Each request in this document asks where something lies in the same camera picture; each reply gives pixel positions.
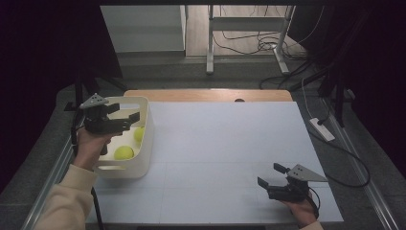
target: white plastic bin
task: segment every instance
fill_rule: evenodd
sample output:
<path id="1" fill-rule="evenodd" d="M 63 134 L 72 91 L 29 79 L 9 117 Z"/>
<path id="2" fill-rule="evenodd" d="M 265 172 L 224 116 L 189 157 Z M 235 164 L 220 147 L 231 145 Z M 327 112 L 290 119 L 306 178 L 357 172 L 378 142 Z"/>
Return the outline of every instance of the white plastic bin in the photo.
<path id="1" fill-rule="evenodd" d="M 110 104 L 120 104 L 120 110 L 109 114 L 109 119 L 128 118 L 129 115 L 140 112 L 140 121 L 134 123 L 129 131 L 124 131 L 123 136 L 116 136 L 107 145 L 107 154 L 102 155 L 94 167 L 95 173 L 105 178 L 139 178 L 145 175 L 149 169 L 149 159 L 152 151 L 154 124 L 148 106 L 148 100 L 144 97 L 111 97 L 106 98 Z M 137 127 L 145 127 L 144 137 L 141 144 L 134 139 L 134 131 Z M 134 151 L 134 157 L 126 160 L 115 160 L 114 152 L 120 146 L 130 146 Z"/>

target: beige sleeve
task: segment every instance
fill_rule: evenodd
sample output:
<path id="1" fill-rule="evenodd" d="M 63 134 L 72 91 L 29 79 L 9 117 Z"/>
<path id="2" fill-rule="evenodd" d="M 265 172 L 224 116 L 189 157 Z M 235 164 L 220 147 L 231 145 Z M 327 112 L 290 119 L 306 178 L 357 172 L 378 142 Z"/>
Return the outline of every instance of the beige sleeve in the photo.
<path id="1" fill-rule="evenodd" d="M 301 228 L 301 230 L 323 230 L 322 224 L 320 224 L 319 221 L 315 221 L 312 224 L 309 224 L 308 226 Z"/>
<path id="2" fill-rule="evenodd" d="M 94 172 L 70 165 L 62 181 L 48 194 L 35 229 L 85 229 L 96 178 Z"/>

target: wooden floor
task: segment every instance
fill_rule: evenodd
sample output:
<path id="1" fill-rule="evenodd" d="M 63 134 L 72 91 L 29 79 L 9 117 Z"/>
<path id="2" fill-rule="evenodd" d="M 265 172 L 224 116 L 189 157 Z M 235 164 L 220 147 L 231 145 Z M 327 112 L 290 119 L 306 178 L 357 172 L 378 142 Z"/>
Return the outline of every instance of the wooden floor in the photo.
<path id="1" fill-rule="evenodd" d="M 214 16 L 238 17 L 283 17 L 286 6 L 214 6 Z M 218 45 L 228 47 L 242 53 L 253 53 L 258 50 L 259 39 L 265 42 L 278 42 L 279 33 L 272 32 L 214 32 L 214 39 Z M 186 33 L 186 56 L 206 56 L 209 42 L 209 7 L 188 6 L 188 22 Z M 302 54 L 305 50 L 296 41 L 285 38 L 290 54 Z M 238 52 L 225 49 L 214 44 L 215 56 L 241 56 Z M 255 55 L 273 55 L 272 51 L 261 51 Z"/>

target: yellow ball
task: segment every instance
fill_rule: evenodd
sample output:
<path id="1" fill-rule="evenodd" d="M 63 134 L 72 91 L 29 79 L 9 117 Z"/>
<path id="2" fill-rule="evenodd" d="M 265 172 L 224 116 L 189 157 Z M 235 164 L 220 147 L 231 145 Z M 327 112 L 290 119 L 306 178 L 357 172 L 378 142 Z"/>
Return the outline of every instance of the yellow ball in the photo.
<path id="1" fill-rule="evenodd" d="M 129 146 L 121 146 L 114 152 L 115 160 L 128 160 L 134 157 L 134 150 Z"/>
<path id="2" fill-rule="evenodd" d="M 135 129 L 134 139 L 137 143 L 141 143 L 143 141 L 145 130 L 146 130 L 146 128 L 144 126 L 139 126 L 139 127 L 137 127 L 137 129 Z"/>

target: human hand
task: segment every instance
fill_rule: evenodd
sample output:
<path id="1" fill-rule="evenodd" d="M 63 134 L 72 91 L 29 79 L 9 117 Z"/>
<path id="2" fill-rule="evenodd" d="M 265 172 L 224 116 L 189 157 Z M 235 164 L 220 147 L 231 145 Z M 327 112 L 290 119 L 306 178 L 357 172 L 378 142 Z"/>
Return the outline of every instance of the human hand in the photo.
<path id="1" fill-rule="evenodd" d="M 94 134 L 87 131 L 84 127 L 78 130 L 78 154 L 73 165 L 92 171 L 93 166 L 99 160 L 102 148 L 111 142 L 113 136 L 121 133 Z"/>
<path id="2" fill-rule="evenodd" d="M 307 199 L 300 202 L 288 202 L 282 200 L 281 202 L 289 207 L 300 228 L 304 228 L 317 221 L 316 216 L 314 215 L 313 206 L 311 206 Z"/>

